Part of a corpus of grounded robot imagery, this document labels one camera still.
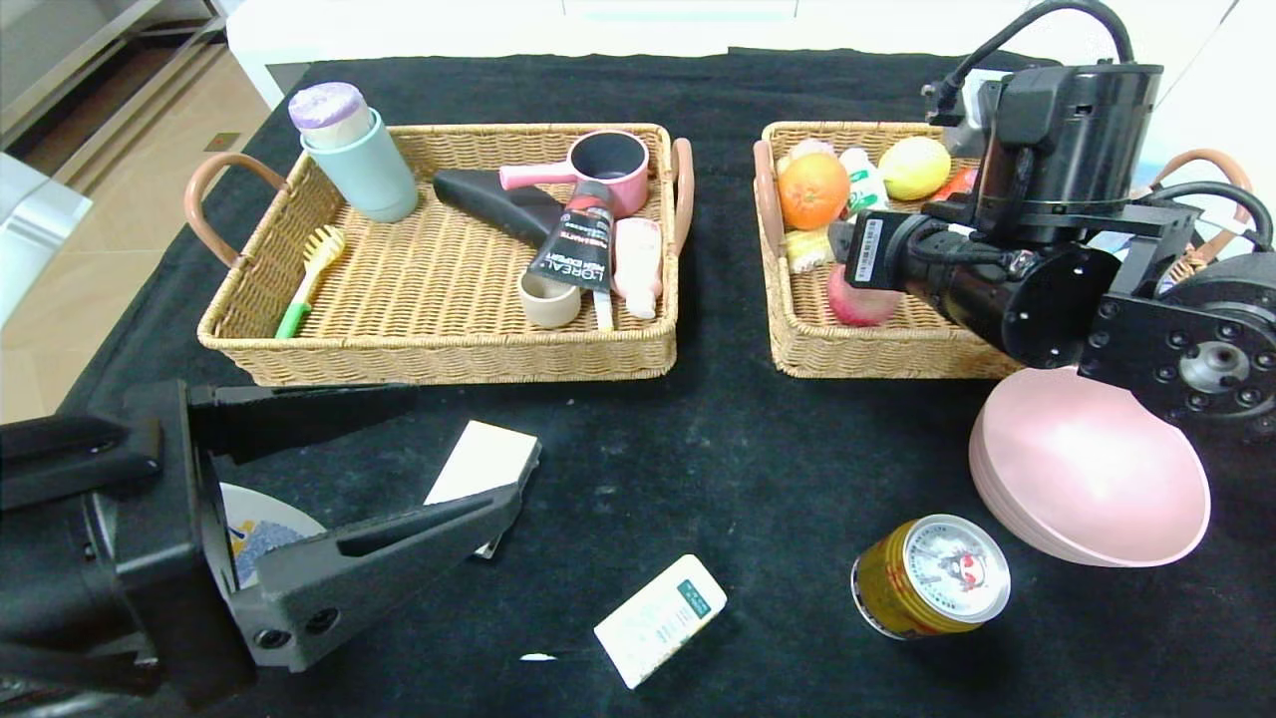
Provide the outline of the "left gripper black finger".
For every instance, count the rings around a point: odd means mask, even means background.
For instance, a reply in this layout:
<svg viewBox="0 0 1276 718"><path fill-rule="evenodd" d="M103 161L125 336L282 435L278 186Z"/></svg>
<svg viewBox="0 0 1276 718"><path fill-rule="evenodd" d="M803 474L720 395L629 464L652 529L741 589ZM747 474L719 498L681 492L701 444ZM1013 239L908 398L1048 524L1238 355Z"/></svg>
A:
<svg viewBox="0 0 1276 718"><path fill-rule="evenodd" d="M190 386L197 444L236 464L309 448L411 412L410 385Z"/></svg>
<svg viewBox="0 0 1276 718"><path fill-rule="evenodd" d="M271 550L255 585L228 597L260 667L304 672L419 596L513 525L536 443L507 450L493 488L342 525Z"/></svg>

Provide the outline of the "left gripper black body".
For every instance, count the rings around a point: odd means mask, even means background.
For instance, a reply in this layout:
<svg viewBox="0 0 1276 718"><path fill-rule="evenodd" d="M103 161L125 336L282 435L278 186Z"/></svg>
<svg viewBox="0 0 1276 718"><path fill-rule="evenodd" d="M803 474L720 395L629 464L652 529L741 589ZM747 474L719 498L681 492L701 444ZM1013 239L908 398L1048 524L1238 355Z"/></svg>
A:
<svg viewBox="0 0 1276 718"><path fill-rule="evenodd" d="M133 386L116 409L5 423L4 678L137 698L168 689L191 709L251 685L204 467L177 380Z"/></svg>

